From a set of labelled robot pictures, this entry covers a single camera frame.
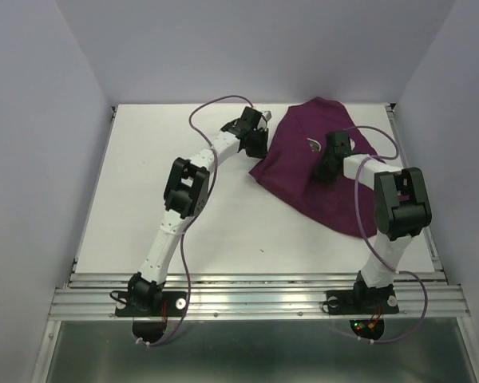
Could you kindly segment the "purple surgical cloth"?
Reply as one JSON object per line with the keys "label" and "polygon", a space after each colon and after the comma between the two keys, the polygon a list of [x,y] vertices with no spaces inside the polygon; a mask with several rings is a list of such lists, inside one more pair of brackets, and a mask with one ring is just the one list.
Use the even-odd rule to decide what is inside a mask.
{"label": "purple surgical cloth", "polygon": [[288,108],[267,156],[249,174],[271,194],[298,212],[338,233],[361,236],[354,204],[354,181],[343,176],[329,184],[314,175],[326,147],[326,134],[354,126],[345,106],[316,97]]}

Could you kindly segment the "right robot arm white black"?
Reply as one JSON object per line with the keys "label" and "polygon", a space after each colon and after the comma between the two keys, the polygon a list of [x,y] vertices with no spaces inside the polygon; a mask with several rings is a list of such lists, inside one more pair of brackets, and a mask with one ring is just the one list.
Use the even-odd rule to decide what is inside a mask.
{"label": "right robot arm white black", "polygon": [[328,184],[339,179],[354,182],[354,212],[362,223],[359,188],[374,193],[376,238],[367,242],[370,255],[349,290],[329,290],[323,310],[331,315],[396,314],[394,278],[412,240],[428,227],[432,211],[419,168],[390,165],[392,157],[356,152],[347,130],[327,134],[316,175]]}

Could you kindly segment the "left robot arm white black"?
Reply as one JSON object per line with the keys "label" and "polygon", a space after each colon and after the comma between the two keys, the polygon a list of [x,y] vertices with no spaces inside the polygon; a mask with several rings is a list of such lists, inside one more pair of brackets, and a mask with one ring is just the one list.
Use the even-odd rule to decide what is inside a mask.
{"label": "left robot arm white black", "polygon": [[206,147],[194,156],[173,161],[163,193],[163,219],[148,255],[128,281],[127,305],[143,314],[154,314],[160,309],[176,247],[206,207],[218,167],[242,151],[250,158],[265,158],[270,119],[271,112],[248,105],[211,140],[188,118],[190,127],[204,139]]}

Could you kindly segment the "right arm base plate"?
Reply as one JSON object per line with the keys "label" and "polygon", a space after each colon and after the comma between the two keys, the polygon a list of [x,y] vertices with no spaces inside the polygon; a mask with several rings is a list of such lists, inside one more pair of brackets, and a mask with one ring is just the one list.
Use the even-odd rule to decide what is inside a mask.
{"label": "right arm base plate", "polygon": [[393,290],[374,289],[366,293],[353,290],[328,290],[321,310],[330,315],[398,314],[399,307]]}

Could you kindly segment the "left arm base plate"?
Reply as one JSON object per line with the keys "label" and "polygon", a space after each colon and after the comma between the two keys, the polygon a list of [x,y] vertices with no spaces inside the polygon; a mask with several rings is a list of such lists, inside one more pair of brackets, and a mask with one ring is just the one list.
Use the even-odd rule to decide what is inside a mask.
{"label": "left arm base plate", "polygon": [[143,302],[124,290],[112,290],[109,297],[115,302],[119,318],[180,318],[187,308],[184,291],[166,291],[153,302]]}

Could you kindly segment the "aluminium front rail frame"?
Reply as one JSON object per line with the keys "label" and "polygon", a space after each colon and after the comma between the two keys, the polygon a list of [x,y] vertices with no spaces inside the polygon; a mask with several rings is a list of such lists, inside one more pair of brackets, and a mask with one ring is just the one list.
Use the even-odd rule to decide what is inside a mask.
{"label": "aluminium front rail frame", "polygon": [[[112,290],[125,290],[126,274],[72,274],[55,291],[48,318],[52,321],[114,320]],[[399,318],[418,318],[423,300],[429,300],[429,318],[465,318],[469,307],[458,285],[447,283],[440,271],[424,273],[422,285],[411,277],[398,277],[394,290]],[[354,274],[171,274],[167,291],[191,292],[188,320],[327,319],[321,302],[327,290],[347,290]]]}

